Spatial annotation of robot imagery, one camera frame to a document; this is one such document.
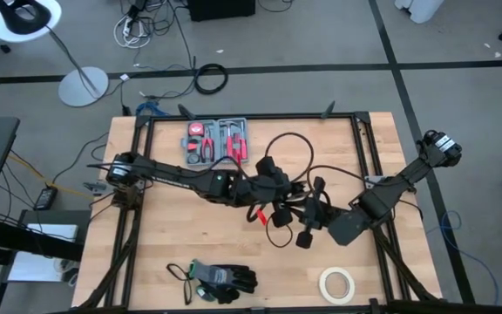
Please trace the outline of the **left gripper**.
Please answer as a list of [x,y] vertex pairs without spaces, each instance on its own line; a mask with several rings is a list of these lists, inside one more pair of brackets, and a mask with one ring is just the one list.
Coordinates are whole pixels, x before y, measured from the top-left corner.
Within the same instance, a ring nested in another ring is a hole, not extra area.
[[[274,159],[265,156],[255,165],[258,176],[254,178],[253,188],[258,188],[257,196],[258,209],[263,210],[268,203],[273,205],[274,212],[271,219],[275,227],[284,227],[292,222],[292,217],[288,209],[283,207],[286,201],[287,205],[303,205],[306,195],[294,195],[287,199],[290,192],[304,192],[306,181],[293,181],[290,184],[288,176],[275,165]],[[255,204],[250,207],[250,221],[257,219]]]

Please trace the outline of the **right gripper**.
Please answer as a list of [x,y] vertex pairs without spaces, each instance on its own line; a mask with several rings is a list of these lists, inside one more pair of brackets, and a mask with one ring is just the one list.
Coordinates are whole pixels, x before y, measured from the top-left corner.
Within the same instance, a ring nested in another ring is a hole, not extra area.
[[322,229],[328,226],[331,200],[324,190],[326,182],[321,177],[315,177],[312,192],[306,197],[302,208],[296,210],[299,222],[304,225],[296,239],[296,245],[303,249],[309,249],[313,241],[312,229]]

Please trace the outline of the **white masking tape roll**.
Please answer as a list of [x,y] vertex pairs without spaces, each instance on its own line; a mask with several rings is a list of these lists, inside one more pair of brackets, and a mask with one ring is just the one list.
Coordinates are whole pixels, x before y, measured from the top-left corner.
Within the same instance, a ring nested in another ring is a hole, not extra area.
[[[331,295],[327,288],[327,280],[331,275],[337,274],[342,276],[347,284],[347,290],[342,297],[334,297]],[[319,276],[318,287],[322,297],[331,304],[345,305],[350,302],[356,293],[356,283],[351,274],[340,267],[329,267],[325,269]]]

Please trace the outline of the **small hammer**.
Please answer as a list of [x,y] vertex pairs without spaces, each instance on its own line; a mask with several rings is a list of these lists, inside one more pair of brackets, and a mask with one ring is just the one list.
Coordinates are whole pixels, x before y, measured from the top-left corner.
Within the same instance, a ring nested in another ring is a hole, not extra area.
[[231,132],[231,125],[233,125],[232,121],[225,121],[221,123],[226,128],[226,156],[232,157],[234,154],[233,148],[233,137]]

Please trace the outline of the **grey tool kit case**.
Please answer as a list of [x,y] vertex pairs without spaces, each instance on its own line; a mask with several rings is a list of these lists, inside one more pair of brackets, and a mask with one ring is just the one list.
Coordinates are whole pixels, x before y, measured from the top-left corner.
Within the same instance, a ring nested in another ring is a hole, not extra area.
[[[186,164],[189,167],[208,167],[215,163],[216,161],[220,162],[227,162],[226,160],[226,128],[221,124],[222,122],[225,121],[232,121],[233,125],[231,125],[231,132],[232,132],[232,137],[234,139],[234,135],[236,133],[244,132],[246,135],[247,139],[247,145],[248,145],[248,121],[245,118],[242,117],[236,117],[236,118],[227,118],[227,119],[201,119],[201,120],[193,120],[187,123],[186,127],[186,133],[184,138],[181,140],[181,146],[184,148],[184,154],[185,154],[185,159],[186,159]],[[214,140],[214,150],[215,150],[215,160],[214,162],[203,162],[201,157],[200,157],[200,149],[201,149],[201,141],[203,139],[203,136],[190,136],[188,134],[188,127],[192,123],[201,123],[204,127],[208,126],[212,132],[212,137]],[[190,139],[196,139],[200,141],[199,148],[194,151],[194,152],[188,152],[187,151],[187,143]],[[242,163],[247,163],[249,161],[249,151],[248,151],[248,158],[247,159],[242,159],[241,161],[238,162],[235,160],[238,164]]]

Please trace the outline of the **black fabric bundle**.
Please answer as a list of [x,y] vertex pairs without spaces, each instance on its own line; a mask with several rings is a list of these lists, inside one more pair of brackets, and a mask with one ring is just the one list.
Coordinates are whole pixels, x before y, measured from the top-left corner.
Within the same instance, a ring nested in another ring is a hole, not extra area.
[[258,286],[256,273],[246,265],[205,264],[193,259],[189,275],[216,289],[234,289],[253,294]]

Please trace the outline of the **black glove with green cuff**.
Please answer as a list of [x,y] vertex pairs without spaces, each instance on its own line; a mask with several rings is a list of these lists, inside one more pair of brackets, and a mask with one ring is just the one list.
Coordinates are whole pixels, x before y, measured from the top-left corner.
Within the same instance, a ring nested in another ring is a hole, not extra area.
[[208,302],[217,302],[218,304],[231,304],[240,297],[240,292],[236,289],[219,287],[201,282],[195,288],[197,295]]

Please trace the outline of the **black box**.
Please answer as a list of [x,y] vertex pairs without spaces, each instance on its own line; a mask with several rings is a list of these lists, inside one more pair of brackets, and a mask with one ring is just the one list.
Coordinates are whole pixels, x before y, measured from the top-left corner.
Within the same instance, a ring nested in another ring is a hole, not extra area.
[[190,18],[202,22],[255,14],[256,0],[187,0]]

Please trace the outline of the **white plastic object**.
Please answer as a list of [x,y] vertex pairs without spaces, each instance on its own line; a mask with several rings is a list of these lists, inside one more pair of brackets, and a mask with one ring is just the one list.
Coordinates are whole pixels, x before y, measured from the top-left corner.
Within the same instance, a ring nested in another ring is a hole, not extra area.
[[394,0],[399,10],[410,14],[410,20],[415,24],[428,22],[437,12],[444,0]]

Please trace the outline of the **white power strip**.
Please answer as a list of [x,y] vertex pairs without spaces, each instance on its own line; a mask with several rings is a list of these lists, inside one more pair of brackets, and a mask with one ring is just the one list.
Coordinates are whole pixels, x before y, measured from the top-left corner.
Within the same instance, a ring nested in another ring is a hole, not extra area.
[[130,17],[125,14],[113,27],[113,38],[122,48],[138,50],[148,45],[152,35],[141,17]]

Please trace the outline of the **floor lamp with round base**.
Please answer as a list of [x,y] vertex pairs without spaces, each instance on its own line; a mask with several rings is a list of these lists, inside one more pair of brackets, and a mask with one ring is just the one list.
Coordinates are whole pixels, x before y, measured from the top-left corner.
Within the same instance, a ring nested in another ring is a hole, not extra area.
[[57,0],[0,0],[0,39],[21,44],[50,36],[74,66],[58,86],[58,97],[71,107],[88,106],[104,97],[109,86],[105,71],[81,66],[55,32],[62,17]]

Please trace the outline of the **white flat device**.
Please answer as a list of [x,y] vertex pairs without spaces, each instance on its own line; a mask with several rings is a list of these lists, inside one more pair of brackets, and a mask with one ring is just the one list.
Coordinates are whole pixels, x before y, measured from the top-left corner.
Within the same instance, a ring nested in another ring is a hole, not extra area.
[[75,242],[79,227],[73,224],[38,224],[29,223],[27,228],[45,236],[55,237],[68,242]]

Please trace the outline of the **black power adapter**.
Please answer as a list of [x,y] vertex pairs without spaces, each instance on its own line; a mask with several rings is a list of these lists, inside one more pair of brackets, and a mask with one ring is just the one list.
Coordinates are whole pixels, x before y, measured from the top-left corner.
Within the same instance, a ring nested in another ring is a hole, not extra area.
[[41,190],[37,200],[34,203],[34,210],[50,210],[56,200],[58,190],[55,187],[45,187]]

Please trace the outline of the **black aluminium table frame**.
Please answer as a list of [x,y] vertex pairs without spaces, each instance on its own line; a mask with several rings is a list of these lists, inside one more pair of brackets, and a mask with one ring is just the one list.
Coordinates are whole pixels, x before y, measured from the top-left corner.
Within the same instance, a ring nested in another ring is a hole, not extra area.
[[[317,113],[248,115],[250,160],[271,153],[275,163],[298,175],[310,160],[327,183],[333,203],[346,206],[362,191],[355,174],[393,174],[405,164],[395,121],[390,113]],[[249,223],[242,208],[202,200],[195,193],[154,183],[145,192],[135,257],[118,273],[114,303],[127,302],[135,314],[185,311],[210,314],[295,314],[322,311],[318,279],[332,266],[346,269],[356,283],[349,310],[365,310],[371,299],[412,299],[389,259],[380,259],[373,235],[362,233],[347,247],[317,231],[309,249],[295,245],[300,225],[275,229]],[[182,284],[166,271],[169,263],[246,264],[256,271],[259,288],[231,304],[195,298],[183,301]]]

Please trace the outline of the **red-handled pliers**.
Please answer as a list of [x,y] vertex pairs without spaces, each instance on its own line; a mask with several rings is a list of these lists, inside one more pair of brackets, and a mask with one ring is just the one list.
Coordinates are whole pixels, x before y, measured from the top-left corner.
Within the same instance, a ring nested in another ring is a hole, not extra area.
[[204,136],[201,141],[200,157],[203,162],[214,162],[215,160],[214,140],[212,132],[208,126],[204,127]]

